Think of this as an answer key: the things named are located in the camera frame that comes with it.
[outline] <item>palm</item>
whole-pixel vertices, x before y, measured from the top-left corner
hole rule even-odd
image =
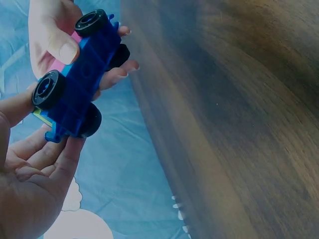
[[[73,138],[59,144],[46,142],[43,134],[47,130],[49,128],[43,126],[27,139],[10,145],[4,163],[5,174],[0,174],[0,187],[6,192],[0,199],[3,205],[14,205],[1,212],[5,219],[2,224],[5,228],[21,225],[19,235],[38,237],[53,224],[61,211],[84,143],[83,139]],[[68,175],[70,166],[73,169]]]

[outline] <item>blue toy car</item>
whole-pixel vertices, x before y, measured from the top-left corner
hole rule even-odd
[[[80,47],[78,59],[64,65],[58,60],[39,79],[33,92],[33,114],[51,127],[47,141],[59,143],[65,135],[89,137],[101,125],[102,115],[91,103],[105,71],[120,67],[130,56],[121,44],[114,15],[98,9],[82,16],[72,34]]]

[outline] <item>blue fabric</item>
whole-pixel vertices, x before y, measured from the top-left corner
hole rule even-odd
[[[120,19],[119,1],[76,3],[84,13],[103,8]],[[1,0],[1,98],[24,91],[36,81],[28,52],[28,4]],[[187,239],[130,80],[105,91],[96,105],[103,115],[102,126],[87,139],[64,211],[41,238]],[[34,116],[28,116],[12,129],[11,142],[25,138],[40,125]]]

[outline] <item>black toy wheel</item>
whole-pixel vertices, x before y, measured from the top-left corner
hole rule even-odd
[[[97,9],[82,16],[75,24],[75,31],[81,37],[88,37],[100,30],[108,20],[105,11]]]
[[[43,111],[51,109],[62,97],[66,87],[65,77],[53,70],[38,82],[32,95],[32,103]]]
[[[108,69],[106,71],[109,71],[115,67],[120,67],[128,60],[130,57],[130,51],[128,47],[125,44],[120,44],[119,48],[116,50],[114,56],[110,60]]]
[[[93,103],[90,103],[85,119],[80,126],[78,137],[87,138],[92,136],[99,129],[101,122],[101,112]]]

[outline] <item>wood grain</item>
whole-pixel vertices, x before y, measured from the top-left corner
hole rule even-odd
[[[319,238],[319,4],[122,0],[122,24],[192,238]]]

